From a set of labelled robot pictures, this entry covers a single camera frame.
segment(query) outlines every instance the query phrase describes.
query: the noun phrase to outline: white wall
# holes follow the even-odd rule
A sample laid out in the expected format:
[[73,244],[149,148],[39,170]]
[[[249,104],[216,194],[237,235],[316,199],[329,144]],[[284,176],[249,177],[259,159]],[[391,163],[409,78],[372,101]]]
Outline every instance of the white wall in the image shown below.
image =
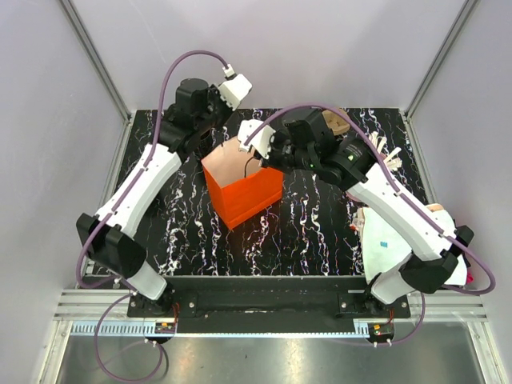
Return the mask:
[[480,3],[413,122],[439,202],[473,228],[496,275],[483,300],[512,379],[511,19],[510,1]]
[[[74,0],[129,108],[156,108],[185,51],[222,54],[254,84],[245,106],[405,108],[463,0]],[[171,79],[221,79],[192,58]]]
[[58,2],[0,2],[0,382],[33,382],[122,120]]

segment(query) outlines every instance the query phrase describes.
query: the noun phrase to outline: purple cable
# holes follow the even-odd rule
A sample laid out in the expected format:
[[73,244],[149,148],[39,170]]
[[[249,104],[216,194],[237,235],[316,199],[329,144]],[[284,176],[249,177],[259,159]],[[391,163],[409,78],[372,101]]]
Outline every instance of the purple cable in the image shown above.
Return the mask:
[[157,366],[154,368],[154,370],[151,371],[150,374],[148,374],[147,376],[145,376],[144,378],[136,378],[136,379],[129,379],[129,378],[121,378],[119,376],[117,376],[116,374],[113,374],[112,372],[110,372],[106,366],[105,366],[105,363],[102,362],[102,359],[100,358],[99,356],[99,349],[98,349],[98,333],[99,333],[99,330],[100,330],[100,327],[102,325],[102,322],[103,320],[105,320],[105,317],[108,315],[108,313],[112,310],[112,308],[114,308],[117,304],[119,304],[120,302],[122,302],[123,300],[126,300],[127,298],[130,297],[130,294],[125,294],[124,296],[122,296],[121,298],[118,298],[115,302],[113,302],[112,304],[110,304],[110,306],[106,309],[105,313],[102,314],[102,316],[99,318],[98,320],[98,324],[96,325],[96,329],[94,330],[94,352],[95,352],[95,355],[96,355],[96,362],[98,363],[99,367],[101,368],[101,370],[109,377],[109,378],[112,378],[113,380],[117,380],[119,382],[146,382],[147,380],[150,380],[153,376],[156,375],[156,373],[158,372],[158,370],[160,369],[160,366],[162,365],[162,360],[163,360],[163,354],[164,354],[164,351],[163,351],[163,347],[158,344],[158,343],[155,343],[154,345],[157,346],[158,350],[160,351],[160,358],[158,359],[158,363],[157,363]]
[[[250,141],[258,134],[260,130],[263,129],[264,126],[269,125],[273,120],[276,118],[279,118],[286,114],[287,112],[290,112],[291,110],[298,110],[301,108],[322,108],[324,110],[329,110],[333,114],[336,114],[343,120],[345,120],[349,125],[354,128],[354,130],[358,133],[359,136],[361,136],[362,140],[365,142],[365,144],[368,145],[372,153],[374,154],[375,158],[377,159],[378,164],[382,168],[382,172],[384,173],[384,176],[386,176],[386,180],[390,184],[390,186],[393,188],[395,192],[399,192],[400,189],[398,186],[394,183],[393,176],[391,175],[391,172],[387,169],[386,164],[384,163],[384,160],[381,158],[379,153],[377,152],[377,149],[375,146],[371,143],[371,140],[368,139],[368,137],[364,134],[361,128],[359,128],[348,116],[342,114],[338,108],[329,106],[322,103],[312,103],[312,102],[305,102],[305,103],[299,103],[294,104],[292,106],[288,106],[286,108],[283,108],[282,110],[277,111],[276,113],[269,116],[252,134],[249,135],[246,142],[244,143],[245,146],[248,146]],[[419,214],[432,228],[434,228],[440,235],[443,234],[443,230],[440,226],[438,226],[433,220],[431,220],[428,215],[425,214],[418,206],[416,206],[407,196],[404,194],[400,194],[400,197],[417,213]],[[457,239],[452,238],[451,236],[446,236],[446,239],[451,242],[452,244],[455,244],[457,248],[462,250],[462,252],[466,253],[469,257],[471,257],[487,274],[489,277],[489,286],[483,290],[464,290],[462,288],[458,288],[456,286],[443,286],[444,288],[447,288],[449,290],[454,290],[456,292],[459,292],[461,294],[472,294],[475,296],[478,296],[480,294],[488,294],[496,287],[496,278],[494,277],[492,271],[487,266],[487,264],[484,263],[476,254],[473,253],[467,246],[464,246],[464,244],[461,244]]]
[[[108,358],[107,360],[103,361],[103,364],[106,366],[107,364],[109,364],[110,362],[112,362],[113,360],[115,360],[116,358],[118,358],[119,356],[121,356],[122,354],[124,354],[126,351],[128,350],[131,350],[134,346],[140,346],[141,344],[146,344],[146,340],[138,340],[136,342],[132,342],[131,344],[123,347],[119,352],[117,352],[114,356],[112,356],[111,358]],[[81,352],[79,355],[78,355],[78,360],[80,361],[80,364],[82,365],[82,368],[87,371],[87,372],[94,372],[96,370],[99,370],[100,367],[99,366],[91,366],[91,367],[88,367],[87,364],[84,362],[84,357],[82,356],[83,352]]]
[[[206,56],[211,56],[213,58],[216,58],[217,60],[219,60],[222,63],[224,68],[228,67],[228,63],[226,60],[224,60],[224,58],[222,58],[220,55],[218,55],[214,52],[210,52],[208,50],[191,50],[190,52],[186,52],[185,54],[182,54],[179,58],[174,60],[174,62],[170,66],[169,70],[167,71],[166,76],[163,79],[162,88],[160,90],[160,99],[158,100],[157,122],[154,127],[154,136],[153,136],[153,143],[152,143],[153,145],[151,146],[150,154],[148,155],[147,159],[144,161],[143,168],[138,170],[138,172],[135,174],[134,179],[130,182],[128,187],[124,190],[124,192],[119,197],[119,200],[117,200],[116,203],[112,206],[113,212],[115,212],[116,209],[119,208],[119,206],[122,204],[122,202],[124,201],[126,196],[128,196],[128,193],[134,188],[134,185],[137,183],[137,181],[140,179],[140,177],[144,173],[144,168],[146,168],[148,166],[148,164],[151,162],[154,152],[156,151],[156,145],[158,144],[158,137],[160,135],[160,125],[162,124],[163,102],[164,102],[164,98],[166,96],[166,88],[167,88],[167,83],[169,82],[170,76],[172,75],[172,73],[174,72],[174,70],[176,69],[176,67],[178,66],[178,64],[180,62],[182,62],[183,60],[185,60],[186,58],[188,58],[190,56],[195,56],[197,54],[203,54]],[[109,221],[109,218],[112,216],[112,214],[113,213],[108,214],[107,216],[105,216],[105,218],[103,220],[100,221],[98,226],[96,226],[96,228],[94,228],[92,233],[89,235],[85,244],[82,247],[82,250],[80,251],[80,255],[78,256],[77,266],[75,269],[75,277],[76,277],[77,282],[81,288],[85,288],[85,289],[98,288],[102,284],[109,282],[110,280],[116,279],[116,276],[109,276],[108,278],[104,278],[104,279],[102,279],[98,282],[92,283],[92,284],[87,284],[82,279],[82,264],[86,258],[87,251],[88,251],[90,245],[92,244],[93,240],[96,238],[96,235],[104,227],[106,222]]]

